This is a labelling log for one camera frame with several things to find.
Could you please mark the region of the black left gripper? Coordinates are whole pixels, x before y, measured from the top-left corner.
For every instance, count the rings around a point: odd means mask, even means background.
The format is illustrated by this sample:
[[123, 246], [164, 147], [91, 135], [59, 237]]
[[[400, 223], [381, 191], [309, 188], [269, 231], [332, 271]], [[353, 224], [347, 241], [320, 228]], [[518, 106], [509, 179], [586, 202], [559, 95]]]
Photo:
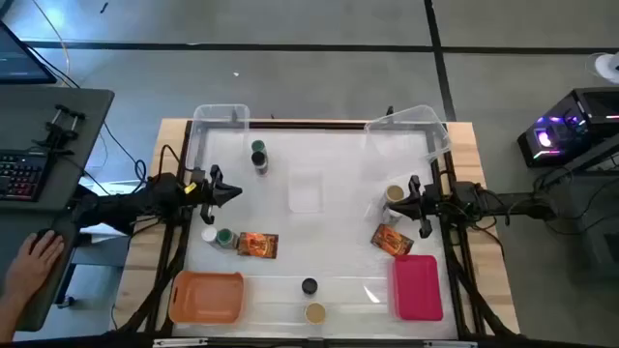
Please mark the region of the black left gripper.
[[[201, 206], [199, 215], [207, 225], [213, 225], [215, 217], [213, 214], [213, 206], [216, 204], [214, 198], [214, 188], [217, 180], [221, 177], [221, 170], [213, 164], [209, 172], [210, 178], [207, 178], [206, 171], [200, 168], [194, 170], [194, 182], [199, 188], [199, 205]], [[218, 195], [218, 206], [222, 207], [225, 203], [239, 196], [243, 189], [220, 182], [220, 190], [225, 193]]]

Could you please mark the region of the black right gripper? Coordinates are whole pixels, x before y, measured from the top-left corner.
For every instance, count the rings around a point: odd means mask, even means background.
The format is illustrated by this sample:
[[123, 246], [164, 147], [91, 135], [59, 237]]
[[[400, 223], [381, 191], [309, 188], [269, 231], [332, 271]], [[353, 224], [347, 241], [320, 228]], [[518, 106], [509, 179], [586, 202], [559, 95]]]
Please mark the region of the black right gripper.
[[419, 235], [422, 239], [426, 239], [433, 231], [431, 222], [427, 217], [437, 215], [438, 197], [433, 192], [433, 185], [429, 186], [430, 193], [421, 192], [421, 187], [419, 176], [412, 175], [408, 182], [409, 194], [398, 201], [390, 202], [388, 211], [394, 218], [407, 217], [419, 221]]

